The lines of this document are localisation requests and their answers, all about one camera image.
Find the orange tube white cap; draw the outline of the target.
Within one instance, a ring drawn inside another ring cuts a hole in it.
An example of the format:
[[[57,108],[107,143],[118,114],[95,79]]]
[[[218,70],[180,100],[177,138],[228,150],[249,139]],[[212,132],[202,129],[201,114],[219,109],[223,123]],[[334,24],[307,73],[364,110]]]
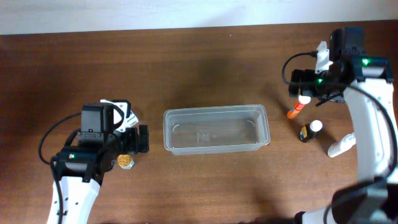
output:
[[[296,118],[296,116],[302,111],[302,109],[310,102],[311,102],[310,96],[299,95],[296,103],[287,113],[288,119]]]

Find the dark bottle white cap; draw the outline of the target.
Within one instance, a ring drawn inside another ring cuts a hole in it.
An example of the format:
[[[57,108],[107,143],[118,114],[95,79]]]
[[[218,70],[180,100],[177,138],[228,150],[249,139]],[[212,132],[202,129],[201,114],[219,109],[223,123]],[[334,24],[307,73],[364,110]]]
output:
[[[322,130],[323,123],[320,120],[314,120],[303,126],[299,132],[299,139],[301,142],[307,143],[315,139],[317,134]]]

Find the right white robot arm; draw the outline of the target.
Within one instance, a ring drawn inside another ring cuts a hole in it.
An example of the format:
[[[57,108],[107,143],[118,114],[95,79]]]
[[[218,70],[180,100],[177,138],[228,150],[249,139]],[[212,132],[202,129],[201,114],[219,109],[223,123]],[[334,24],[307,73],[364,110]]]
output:
[[[310,52],[313,70],[294,70],[287,80],[297,98],[288,112],[295,118],[310,98],[345,103],[354,128],[358,157],[356,184],[334,193],[329,205],[299,212],[295,223],[396,223],[397,124],[393,106],[393,72],[384,57],[364,49],[359,27],[334,30]]]

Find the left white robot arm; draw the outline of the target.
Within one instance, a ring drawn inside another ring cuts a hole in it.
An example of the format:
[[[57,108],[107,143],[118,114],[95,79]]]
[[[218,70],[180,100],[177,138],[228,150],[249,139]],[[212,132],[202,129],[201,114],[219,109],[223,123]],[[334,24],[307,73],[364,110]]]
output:
[[[105,173],[131,169],[133,155],[149,151],[149,130],[128,100],[83,105],[80,127],[49,161],[53,176],[48,223],[86,223]]]

